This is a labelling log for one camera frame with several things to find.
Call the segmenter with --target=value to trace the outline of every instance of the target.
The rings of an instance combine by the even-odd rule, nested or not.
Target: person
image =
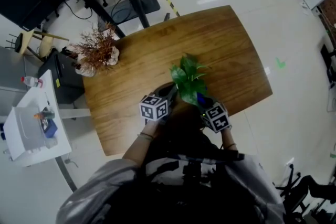
[[[178,115],[165,125],[148,121],[122,159],[107,162],[64,202],[56,223],[283,223],[282,200],[260,163],[238,153],[230,128],[218,133],[219,149],[200,122]]]

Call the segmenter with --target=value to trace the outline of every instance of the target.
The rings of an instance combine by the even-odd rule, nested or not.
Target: white floor
[[[110,5],[116,1],[107,0]],[[162,22],[166,13],[176,17],[167,1],[158,1],[161,9],[147,15],[151,25]],[[321,184],[327,183],[335,166],[329,153],[336,142],[336,114],[327,112],[329,83],[319,48],[323,42],[330,46],[330,41],[320,19],[303,12],[302,0],[171,1],[181,15],[231,5],[255,45],[273,95],[232,116],[232,132],[239,150],[258,155],[275,183],[282,182],[285,163],[292,158],[296,171],[312,175]],[[83,1],[68,3],[77,16],[90,15]],[[79,33],[90,30],[91,23],[97,21],[96,14],[89,20],[79,20],[68,7],[60,12],[49,31],[70,38],[71,42],[79,41]],[[129,35],[142,26],[136,18],[120,28]],[[286,65],[280,68],[277,59]],[[333,90],[330,95],[332,109]],[[70,163],[67,167],[77,186],[84,184],[103,163],[120,157],[104,155],[92,122],[69,120],[66,127],[73,140],[69,157],[78,165],[77,168]],[[220,145],[219,136],[209,136]]]

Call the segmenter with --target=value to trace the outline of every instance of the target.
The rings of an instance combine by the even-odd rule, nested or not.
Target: plastic bottle
[[[21,82],[23,82],[25,85],[29,87],[42,87],[43,81],[38,78],[26,76],[21,78]]]

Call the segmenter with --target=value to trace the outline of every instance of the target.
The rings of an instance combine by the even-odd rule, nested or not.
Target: black cable
[[[110,16],[112,17],[112,13],[114,11],[114,9],[116,8],[116,6],[120,3],[120,1],[122,0],[118,0],[118,2],[114,5],[113,9],[111,10]]]
[[[114,5],[113,9],[111,10],[110,16],[111,16],[112,19],[113,19],[113,17],[114,17],[118,12],[120,12],[120,11],[122,11],[122,10],[126,10],[126,8],[123,8],[123,9],[117,11],[115,14],[112,15],[114,9],[115,9],[116,6],[120,3],[120,1],[122,1],[122,0],[118,0],[118,2]],[[124,22],[127,21],[128,17],[129,17],[129,16],[131,15],[131,13],[132,13],[132,9],[129,8],[129,11],[130,11],[130,12],[128,13],[127,17],[126,17],[122,22],[120,22],[120,23],[118,23],[118,24],[122,24],[122,23],[124,23]]]
[[[328,103],[327,103],[327,112],[328,113],[330,113],[330,112],[336,112],[336,110],[335,110],[335,108],[334,108],[334,103],[335,103],[335,101],[336,101],[336,98],[333,98],[332,99],[332,108],[334,109],[334,110],[328,110],[328,107],[329,107],[329,98],[330,98],[330,90],[331,90],[332,88],[331,87],[329,87],[329,90],[328,90]]]
[[[66,3],[65,1],[64,1],[64,3],[70,8],[72,14],[74,14],[78,19],[81,19],[81,20],[87,20],[87,19],[90,19],[90,18],[92,17],[92,15],[93,15],[92,8],[90,8],[90,10],[91,10],[91,15],[90,15],[89,17],[87,17],[87,18],[81,18],[81,17],[78,17],[75,13],[73,13],[72,8],[68,5],[68,3]]]
[[[123,21],[121,21],[121,22],[115,22],[116,24],[122,24],[122,23],[126,22],[127,19],[128,19],[128,17],[130,17],[130,15],[131,15],[131,13],[132,13],[132,9],[131,9],[131,8],[122,8],[122,9],[118,10],[116,13],[113,14],[113,16],[112,16],[112,20],[113,20],[113,18],[115,17],[115,15],[116,15],[117,13],[119,13],[119,12],[121,12],[121,11],[123,11],[123,10],[129,10],[130,12],[128,13],[128,15],[126,16],[126,18],[125,18]]]

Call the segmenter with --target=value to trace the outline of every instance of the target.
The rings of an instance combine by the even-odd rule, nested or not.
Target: wrist
[[[159,122],[155,122],[155,121],[148,121],[146,126],[143,128],[141,133],[150,135],[152,137],[154,137],[155,135],[155,131],[158,128]]]

